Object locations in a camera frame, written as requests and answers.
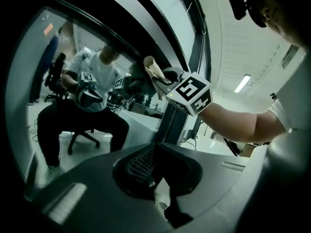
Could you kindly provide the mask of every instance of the handheld controller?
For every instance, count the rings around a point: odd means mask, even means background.
[[[101,103],[103,101],[101,95],[96,91],[95,83],[96,80],[92,74],[86,72],[81,73],[75,98],[82,107],[89,107],[92,103]]]
[[[194,117],[212,102],[211,84],[198,73],[190,74],[179,67],[162,72],[167,80],[153,78],[153,82],[177,109]]]

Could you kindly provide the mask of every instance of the mirror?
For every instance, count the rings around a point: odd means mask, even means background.
[[[23,41],[18,51],[27,46],[34,71],[27,128],[39,187],[86,159],[153,140],[167,102],[141,75],[140,59],[49,10]]]

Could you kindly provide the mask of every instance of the black chair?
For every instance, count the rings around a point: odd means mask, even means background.
[[[50,99],[58,99],[58,98],[62,98],[63,95],[65,94],[65,89],[62,87],[62,85],[60,84],[60,72],[56,71],[57,67],[52,64],[50,66],[50,72],[49,75],[47,76],[44,85],[46,87],[49,87],[49,89],[55,93],[54,94],[48,94],[45,99],[44,102],[46,102],[47,100]]]
[[[69,147],[68,147],[68,150],[67,150],[67,153],[69,155],[72,155],[72,145],[75,142],[75,140],[76,140],[78,135],[83,135],[85,138],[95,142],[97,148],[99,148],[100,145],[101,145],[98,140],[96,140],[93,136],[91,136],[88,133],[86,133],[86,131],[84,131],[84,130],[74,130],[74,131],[70,131],[70,132],[74,132],[74,134],[73,134],[73,137],[72,137],[72,139],[70,141],[70,144],[69,144]]]

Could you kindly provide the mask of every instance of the ceiling light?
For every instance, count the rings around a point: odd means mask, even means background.
[[[87,47],[84,47],[84,50],[85,51],[88,51],[88,52],[92,52],[90,49],[88,49]]]
[[[250,78],[251,78],[251,75],[245,74],[241,83],[238,85],[238,87],[235,89],[234,92],[239,93],[243,89],[243,87],[247,84],[247,82],[250,80]]]
[[[48,33],[50,32],[50,30],[53,28],[53,24],[49,24],[48,26],[47,26],[47,28],[43,31],[43,33],[45,34],[45,35],[48,35]]]

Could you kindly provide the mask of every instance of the office chair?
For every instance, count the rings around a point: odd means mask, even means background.
[[[52,64],[50,67],[50,72],[48,77],[45,80],[44,85],[48,86],[49,89],[51,91],[53,91],[55,93],[55,95],[53,94],[49,94],[46,96],[46,98],[44,99],[44,102],[46,102],[49,99],[63,99],[63,96],[65,95],[66,91],[65,89],[61,86],[60,84],[60,78],[61,78],[61,67],[63,65],[55,65]],[[93,136],[89,135],[88,133],[86,133],[86,131],[91,130],[92,133],[94,133],[94,129],[70,129],[68,130],[69,132],[73,132],[73,136],[72,139],[70,141],[67,153],[69,155],[72,155],[72,145],[75,142],[76,138],[78,135],[83,135],[85,138],[93,141],[96,143],[96,147],[99,148],[100,146],[100,142],[95,139]]]
[[[52,64],[50,67],[50,72],[49,75],[47,76],[44,85],[46,87],[49,87],[49,89],[55,93],[55,95],[53,94],[48,94],[45,99],[44,102],[46,102],[47,100],[50,99],[58,99],[58,98],[62,98],[63,95],[65,94],[65,89],[62,87],[62,85],[60,84],[60,73],[58,74],[58,72],[55,72],[55,65]]]
[[[73,131],[70,131],[70,132],[74,132],[74,134],[72,136],[72,139],[70,141],[70,144],[69,144],[69,147],[68,147],[68,150],[67,150],[67,153],[69,155],[72,155],[72,145],[75,142],[75,140],[76,140],[78,135],[83,135],[85,138],[95,142],[97,148],[99,148],[100,145],[101,145],[100,142],[97,139],[95,139],[93,136],[91,136],[88,133],[86,133],[85,130],[73,130]]]

